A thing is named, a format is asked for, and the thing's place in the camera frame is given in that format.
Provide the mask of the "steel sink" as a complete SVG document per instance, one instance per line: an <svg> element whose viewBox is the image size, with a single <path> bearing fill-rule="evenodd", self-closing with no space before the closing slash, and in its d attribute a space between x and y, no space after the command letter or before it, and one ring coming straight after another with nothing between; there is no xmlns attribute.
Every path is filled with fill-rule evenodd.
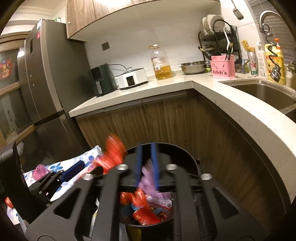
<svg viewBox="0 0 296 241"><path fill-rule="evenodd" d="M262 100L295 123L295 90L259 78L228 80L221 83Z"/></svg>

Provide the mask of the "dark steel refrigerator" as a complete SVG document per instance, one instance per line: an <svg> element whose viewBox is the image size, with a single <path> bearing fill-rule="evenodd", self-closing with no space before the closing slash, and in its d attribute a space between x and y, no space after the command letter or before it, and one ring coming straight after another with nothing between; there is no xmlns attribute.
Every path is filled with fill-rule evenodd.
<svg viewBox="0 0 296 241"><path fill-rule="evenodd" d="M95 96L83 42L69 40L66 25L40 19L17 57L21 91L41 144L54 161L90 149L70 111Z"/></svg>

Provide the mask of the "pink plastic bag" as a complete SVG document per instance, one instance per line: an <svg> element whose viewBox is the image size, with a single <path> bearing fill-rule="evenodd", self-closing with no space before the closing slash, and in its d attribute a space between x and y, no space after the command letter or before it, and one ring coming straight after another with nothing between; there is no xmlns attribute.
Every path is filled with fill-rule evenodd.
<svg viewBox="0 0 296 241"><path fill-rule="evenodd" d="M32 177L35 181L38 181L45 175L49 173L49 170L46 168L46 166L39 164L32 172Z"/></svg>

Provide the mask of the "wooden cabinets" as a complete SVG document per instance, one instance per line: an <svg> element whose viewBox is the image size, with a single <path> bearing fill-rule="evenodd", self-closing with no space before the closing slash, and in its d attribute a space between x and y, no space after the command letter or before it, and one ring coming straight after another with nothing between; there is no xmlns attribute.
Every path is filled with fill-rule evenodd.
<svg viewBox="0 0 296 241"><path fill-rule="evenodd" d="M66 1L67 37L88 42L118 26L162 15L208 12L219 6L220 1Z"/></svg>
<svg viewBox="0 0 296 241"><path fill-rule="evenodd" d="M118 135L127 148L160 142L187 150L204 172L271 233L290 206L278 172L262 148L221 108L196 90L114 105L76 117L89 146Z"/></svg>

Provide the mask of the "black dish rack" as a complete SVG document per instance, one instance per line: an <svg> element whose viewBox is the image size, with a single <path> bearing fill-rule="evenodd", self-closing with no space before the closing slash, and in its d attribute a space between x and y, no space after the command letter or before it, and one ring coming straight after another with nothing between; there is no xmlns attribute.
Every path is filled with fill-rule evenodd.
<svg viewBox="0 0 296 241"><path fill-rule="evenodd" d="M204 17L200 24L198 33L200 47L211 57L226 54L228 44L233 43L232 55L235 63L242 60L240 45L238 41L238 28L230 25L220 15L208 15Z"/></svg>

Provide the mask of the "cooking oil bottle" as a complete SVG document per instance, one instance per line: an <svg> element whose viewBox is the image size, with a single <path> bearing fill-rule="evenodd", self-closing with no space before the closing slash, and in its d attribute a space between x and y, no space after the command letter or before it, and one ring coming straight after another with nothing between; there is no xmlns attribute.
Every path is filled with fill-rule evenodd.
<svg viewBox="0 0 296 241"><path fill-rule="evenodd" d="M156 79L165 80L172 78L173 74L165 50L158 44L150 45L149 50L151 51L151 62Z"/></svg>

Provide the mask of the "steel bowl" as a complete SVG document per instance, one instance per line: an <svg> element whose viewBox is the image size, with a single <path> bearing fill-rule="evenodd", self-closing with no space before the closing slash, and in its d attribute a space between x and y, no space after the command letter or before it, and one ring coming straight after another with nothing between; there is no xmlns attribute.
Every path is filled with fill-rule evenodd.
<svg viewBox="0 0 296 241"><path fill-rule="evenodd" d="M205 61L187 62L180 65L182 72L185 75L200 74L206 71Z"/></svg>

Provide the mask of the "clear red plastic packaging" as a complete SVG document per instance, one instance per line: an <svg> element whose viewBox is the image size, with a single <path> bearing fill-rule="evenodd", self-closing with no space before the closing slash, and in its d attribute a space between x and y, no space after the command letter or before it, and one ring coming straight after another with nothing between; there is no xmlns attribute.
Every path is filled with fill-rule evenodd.
<svg viewBox="0 0 296 241"><path fill-rule="evenodd" d="M173 204L170 199L152 199L148 197L147 202L152 212L161 220L167 221L173 217Z"/></svg>

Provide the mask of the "red paper cup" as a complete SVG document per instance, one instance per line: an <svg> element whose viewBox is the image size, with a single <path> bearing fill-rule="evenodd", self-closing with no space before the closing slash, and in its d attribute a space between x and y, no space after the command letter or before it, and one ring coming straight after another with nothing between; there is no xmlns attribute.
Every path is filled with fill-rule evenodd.
<svg viewBox="0 0 296 241"><path fill-rule="evenodd" d="M142 207L136 210L132 217L140 224L140 225L155 225L158 223L162 223L163 220L159 218L155 213L156 209L151 207Z"/></svg>

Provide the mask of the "red plastic bag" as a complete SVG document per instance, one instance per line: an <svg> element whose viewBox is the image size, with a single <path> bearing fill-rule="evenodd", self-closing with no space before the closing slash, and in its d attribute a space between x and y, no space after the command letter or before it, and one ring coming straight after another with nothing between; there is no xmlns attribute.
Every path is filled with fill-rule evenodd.
<svg viewBox="0 0 296 241"><path fill-rule="evenodd" d="M107 174L112 168L123 163L126 155L126 147L115 134L110 134L105 143L106 150L102 156L94 159L96 166L103 168L103 174Z"/></svg>

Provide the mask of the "red snack wrapper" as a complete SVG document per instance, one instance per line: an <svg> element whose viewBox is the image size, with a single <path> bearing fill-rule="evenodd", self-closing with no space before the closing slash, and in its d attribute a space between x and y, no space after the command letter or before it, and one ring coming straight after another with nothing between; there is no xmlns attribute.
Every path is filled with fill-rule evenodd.
<svg viewBox="0 0 296 241"><path fill-rule="evenodd" d="M5 199L5 203L6 203L7 207L9 207L11 209L14 208L12 202L10 201L10 199L8 197Z"/></svg>

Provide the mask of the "wooden lower cabinets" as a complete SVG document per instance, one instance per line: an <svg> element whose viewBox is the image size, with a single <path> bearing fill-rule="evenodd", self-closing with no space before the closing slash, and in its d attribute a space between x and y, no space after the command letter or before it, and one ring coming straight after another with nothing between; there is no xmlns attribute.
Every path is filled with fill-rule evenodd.
<svg viewBox="0 0 296 241"><path fill-rule="evenodd" d="M118 135L127 148L160 142L187 150L204 172L271 233L290 206L278 172L262 148L221 108L196 90L114 105L76 117L89 146Z"/></svg>

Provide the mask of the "lilac plastic bag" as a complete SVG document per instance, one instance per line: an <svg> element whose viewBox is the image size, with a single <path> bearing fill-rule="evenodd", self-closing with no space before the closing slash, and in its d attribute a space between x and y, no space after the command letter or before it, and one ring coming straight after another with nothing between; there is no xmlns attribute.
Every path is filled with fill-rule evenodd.
<svg viewBox="0 0 296 241"><path fill-rule="evenodd" d="M154 167L151 159L142 167L142 177L138 187L144 194L153 200L169 200L171 199L171 192L161 193L156 190L154 184Z"/></svg>

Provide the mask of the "yellow detergent bottle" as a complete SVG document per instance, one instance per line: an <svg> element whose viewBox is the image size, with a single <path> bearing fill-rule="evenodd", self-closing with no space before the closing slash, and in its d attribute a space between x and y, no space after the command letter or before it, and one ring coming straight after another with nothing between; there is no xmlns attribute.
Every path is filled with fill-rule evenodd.
<svg viewBox="0 0 296 241"><path fill-rule="evenodd" d="M279 45L279 38L274 38L275 46L271 49L273 53L271 53L268 49L270 44L265 44L265 55L266 55L266 63L267 63L267 71L268 71L268 79L271 81L275 81L281 85L285 85L285 65L283 52ZM277 72L280 73L279 80L274 80L271 76L273 68L276 68Z"/></svg>

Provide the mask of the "black air fryer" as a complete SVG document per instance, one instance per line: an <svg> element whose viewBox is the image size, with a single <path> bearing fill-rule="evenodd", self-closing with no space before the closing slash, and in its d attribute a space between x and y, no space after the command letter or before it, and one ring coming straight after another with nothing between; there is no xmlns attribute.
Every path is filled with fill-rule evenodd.
<svg viewBox="0 0 296 241"><path fill-rule="evenodd" d="M89 71L89 76L96 97L114 92L114 76L108 64L92 68Z"/></svg>

